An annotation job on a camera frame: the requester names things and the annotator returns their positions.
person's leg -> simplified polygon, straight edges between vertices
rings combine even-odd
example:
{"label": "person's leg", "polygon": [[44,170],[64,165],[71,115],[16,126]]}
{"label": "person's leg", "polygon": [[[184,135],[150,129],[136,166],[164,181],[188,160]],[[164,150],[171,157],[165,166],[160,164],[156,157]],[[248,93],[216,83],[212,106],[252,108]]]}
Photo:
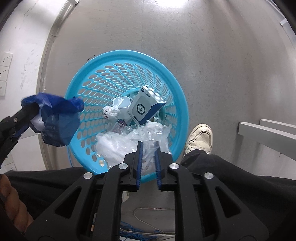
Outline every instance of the person's leg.
{"label": "person's leg", "polygon": [[210,155],[212,141],[209,126],[195,128],[186,143],[187,152],[181,165],[192,173],[213,173],[266,225],[270,234],[288,235],[295,225],[291,217],[295,215],[296,181],[255,176],[217,155]]}
{"label": "person's leg", "polygon": [[6,175],[29,214],[36,219],[85,172],[82,167],[73,167],[54,171],[10,171]]}

white wall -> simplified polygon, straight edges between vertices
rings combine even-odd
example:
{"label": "white wall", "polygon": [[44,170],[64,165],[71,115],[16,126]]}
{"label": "white wall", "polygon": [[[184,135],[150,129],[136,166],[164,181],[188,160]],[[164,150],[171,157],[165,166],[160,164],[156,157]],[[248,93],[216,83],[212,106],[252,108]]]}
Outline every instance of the white wall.
{"label": "white wall", "polygon": [[[21,108],[22,98],[36,93],[45,43],[65,2],[23,0],[0,31],[0,55],[13,54],[6,95],[0,96],[0,120],[15,114]],[[37,135],[19,140],[11,154],[17,170],[45,170]]]}

knotted plastic bag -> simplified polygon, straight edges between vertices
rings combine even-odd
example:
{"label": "knotted plastic bag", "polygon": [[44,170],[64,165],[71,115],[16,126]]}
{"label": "knotted plastic bag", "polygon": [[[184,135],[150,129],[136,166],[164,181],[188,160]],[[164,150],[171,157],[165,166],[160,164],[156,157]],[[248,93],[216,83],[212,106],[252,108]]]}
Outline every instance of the knotted plastic bag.
{"label": "knotted plastic bag", "polygon": [[69,100],[63,97],[39,93],[24,98],[22,107],[36,102],[40,106],[39,115],[31,120],[30,127],[41,133],[44,143],[56,147],[69,145],[80,123],[79,112],[84,103],[79,98]]}

cardboard box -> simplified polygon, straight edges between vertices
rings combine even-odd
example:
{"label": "cardboard box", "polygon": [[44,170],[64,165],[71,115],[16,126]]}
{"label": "cardboard box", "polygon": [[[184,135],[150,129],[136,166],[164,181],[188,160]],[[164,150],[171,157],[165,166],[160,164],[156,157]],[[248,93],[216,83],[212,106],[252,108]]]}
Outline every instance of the cardboard box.
{"label": "cardboard box", "polygon": [[165,100],[154,89],[145,85],[134,98],[128,109],[128,114],[136,124],[141,126],[151,119],[165,103]]}

black circle on box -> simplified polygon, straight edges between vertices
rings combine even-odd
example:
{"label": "black circle on box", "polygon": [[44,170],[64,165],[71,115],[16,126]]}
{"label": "black circle on box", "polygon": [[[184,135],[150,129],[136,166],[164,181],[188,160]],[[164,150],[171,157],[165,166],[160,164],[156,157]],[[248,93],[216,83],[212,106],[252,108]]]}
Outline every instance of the black circle on box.
{"label": "black circle on box", "polygon": [[140,114],[140,115],[143,115],[145,113],[145,107],[142,105],[142,104],[138,104],[137,105],[137,112]]}

